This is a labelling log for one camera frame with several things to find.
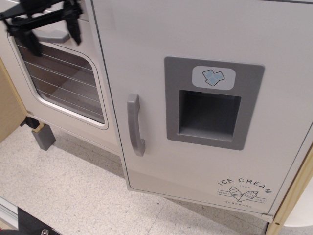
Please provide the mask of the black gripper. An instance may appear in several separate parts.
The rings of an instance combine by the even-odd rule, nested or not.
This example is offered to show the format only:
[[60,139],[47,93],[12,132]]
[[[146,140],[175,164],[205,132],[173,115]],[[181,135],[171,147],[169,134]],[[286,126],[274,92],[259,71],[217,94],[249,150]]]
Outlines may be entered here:
[[33,29],[59,21],[67,23],[70,36],[77,45],[81,44],[81,31],[78,23],[83,10],[76,0],[21,0],[8,10],[1,12],[0,20],[8,31],[18,32],[20,42],[35,56],[42,56],[42,45]]

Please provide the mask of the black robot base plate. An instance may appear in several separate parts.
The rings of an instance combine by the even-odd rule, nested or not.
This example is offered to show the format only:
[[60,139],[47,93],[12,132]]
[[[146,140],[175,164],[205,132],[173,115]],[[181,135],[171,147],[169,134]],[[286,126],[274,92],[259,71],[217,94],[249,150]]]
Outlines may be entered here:
[[4,222],[12,222],[11,226],[13,227],[17,225],[17,229],[1,229],[1,235],[62,235],[61,232],[45,224],[21,208],[17,208],[16,212],[1,209],[0,218]]

